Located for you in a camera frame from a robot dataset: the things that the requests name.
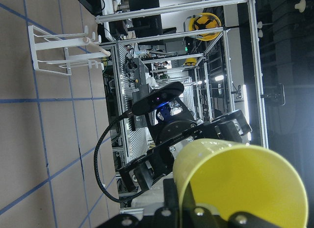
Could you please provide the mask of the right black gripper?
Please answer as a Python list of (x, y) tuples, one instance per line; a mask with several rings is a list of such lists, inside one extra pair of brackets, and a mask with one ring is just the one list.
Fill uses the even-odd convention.
[(242, 143), (241, 137), (252, 132), (241, 110), (184, 130), (178, 124), (170, 124), (170, 130), (174, 130), (173, 136), (118, 170), (128, 192), (138, 189), (145, 192), (163, 176), (171, 173), (179, 152), (195, 140), (208, 138)]

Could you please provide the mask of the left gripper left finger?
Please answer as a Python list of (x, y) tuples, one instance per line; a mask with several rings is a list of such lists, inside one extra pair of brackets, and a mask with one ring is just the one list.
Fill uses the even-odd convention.
[(163, 180), (164, 207), (178, 210), (179, 198), (173, 178)]

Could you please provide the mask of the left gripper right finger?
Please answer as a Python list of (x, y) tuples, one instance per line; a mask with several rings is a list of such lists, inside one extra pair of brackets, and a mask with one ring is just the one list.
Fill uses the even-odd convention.
[(192, 210), (196, 207), (195, 199), (193, 196), (193, 191), (190, 182), (187, 184), (187, 187), (185, 189), (184, 195), (183, 195), (183, 204), (182, 209), (183, 210)]

